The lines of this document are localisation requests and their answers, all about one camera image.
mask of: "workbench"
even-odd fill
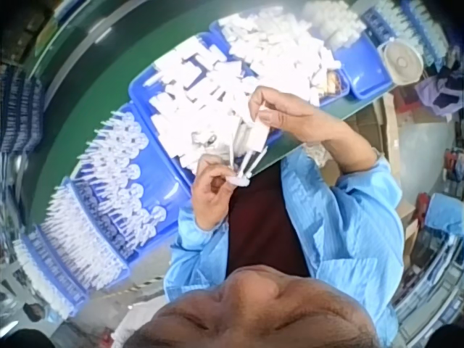
[[[52,95],[48,92],[44,140],[38,153],[31,154],[29,168],[25,173],[22,197],[26,212],[30,212],[26,214],[29,223],[44,219],[54,187],[60,184],[64,176],[73,172],[78,162],[77,156],[86,148],[86,142],[94,137],[94,130],[100,127],[100,122],[106,120],[112,110],[128,101],[128,86],[135,76],[176,44],[189,36],[206,31],[212,21],[230,13],[270,3],[265,0],[239,0],[232,4],[221,0],[186,2],[188,4],[172,4],[172,1],[129,1],[139,5],[132,6],[133,8],[127,6],[129,12],[123,16],[119,9],[110,14],[106,18],[108,21],[114,21],[114,15],[120,18],[111,24],[111,32],[103,41],[98,44],[92,41],[85,51],[80,52],[80,58],[72,62],[73,66],[67,69],[66,76],[60,76],[60,70],[53,80],[44,81],[55,86],[55,80],[62,79],[59,88]],[[287,6],[301,6],[304,2],[294,0]],[[89,20],[89,15],[83,10],[82,14],[74,16],[67,25],[81,33],[83,29],[90,31],[95,23]],[[98,18],[98,13],[92,12],[91,16]],[[105,29],[104,22],[100,27],[96,30]],[[67,30],[62,30],[63,32],[65,35],[70,34]],[[85,46],[84,41],[78,45],[80,49]],[[57,56],[57,44],[62,40],[55,39],[54,42],[49,48],[50,54]],[[44,57],[40,61],[41,66],[35,68],[36,74],[50,71],[42,66],[45,63],[56,64],[59,60],[64,66],[69,64],[69,60],[63,62],[63,59],[64,57]],[[371,99],[357,100],[348,95],[324,107],[324,110],[345,119],[392,87]],[[269,149],[258,170],[277,162],[299,145],[296,139],[283,135]]]

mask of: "factory floor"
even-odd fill
[[[399,129],[402,189],[409,202],[415,202],[420,192],[440,190],[443,153],[453,141],[453,123],[403,125]],[[130,279],[118,288],[126,289],[162,276],[168,268],[170,242],[145,256],[133,269]],[[114,329],[127,313],[128,305],[159,293],[161,286],[162,282],[158,281],[138,292],[106,299],[99,298],[104,294],[97,294],[73,321],[89,332],[98,332],[104,327]]]

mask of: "red object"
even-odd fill
[[[447,150],[444,153],[444,168],[453,171],[457,162],[457,154]]]
[[[415,202],[414,217],[417,218],[420,228],[424,227],[428,205],[430,204],[430,196],[428,194],[419,194]]]
[[[394,96],[394,108],[397,114],[422,107],[421,100],[414,89],[414,85],[396,87],[392,93]]]
[[[103,334],[101,335],[101,339],[99,342],[99,348],[111,348],[113,344],[113,339],[111,338],[112,330],[109,328],[105,328],[103,330]]]

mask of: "hand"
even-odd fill
[[[260,110],[265,105],[267,110]],[[293,134],[303,142],[331,140],[342,121],[293,94],[258,87],[249,100],[252,119]]]
[[[220,157],[203,155],[200,158],[191,201],[196,224],[202,230],[211,231],[226,217],[236,187],[225,181],[225,177],[235,175],[232,169],[221,165]]]

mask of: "man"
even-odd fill
[[[230,168],[202,160],[165,278],[172,303],[126,347],[389,345],[404,236],[388,162],[295,96],[259,87],[249,107],[254,119],[321,142],[343,176],[327,187],[300,149],[235,189],[224,180]]]

